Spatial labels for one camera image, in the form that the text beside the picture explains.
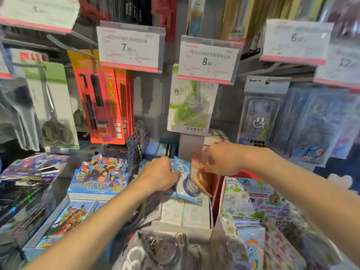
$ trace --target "green correction tape package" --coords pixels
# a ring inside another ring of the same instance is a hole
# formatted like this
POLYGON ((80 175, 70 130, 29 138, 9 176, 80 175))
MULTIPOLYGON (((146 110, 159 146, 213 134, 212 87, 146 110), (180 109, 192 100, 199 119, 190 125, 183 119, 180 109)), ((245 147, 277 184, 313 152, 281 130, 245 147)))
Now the green correction tape package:
POLYGON ((205 136, 219 84, 178 79, 178 70, 174 64, 167 130, 205 136))

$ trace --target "person's right hand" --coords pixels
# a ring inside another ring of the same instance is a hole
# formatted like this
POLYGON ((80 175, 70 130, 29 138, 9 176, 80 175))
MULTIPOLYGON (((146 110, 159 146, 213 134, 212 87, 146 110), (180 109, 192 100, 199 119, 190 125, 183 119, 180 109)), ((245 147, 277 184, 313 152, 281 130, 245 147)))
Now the person's right hand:
POLYGON ((213 143, 202 152, 202 162, 206 172, 233 176, 247 169, 249 158, 261 148, 231 142, 213 143))

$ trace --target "person's left hand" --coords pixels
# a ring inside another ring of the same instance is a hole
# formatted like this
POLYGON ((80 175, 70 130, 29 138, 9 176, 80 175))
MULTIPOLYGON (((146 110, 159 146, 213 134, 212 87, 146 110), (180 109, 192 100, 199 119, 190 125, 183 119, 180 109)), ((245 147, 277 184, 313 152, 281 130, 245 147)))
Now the person's left hand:
POLYGON ((146 163, 135 181, 141 181, 151 193, 171 188, 180 178, 181 172, 171 172, 171 163, 167 156, 146 163))

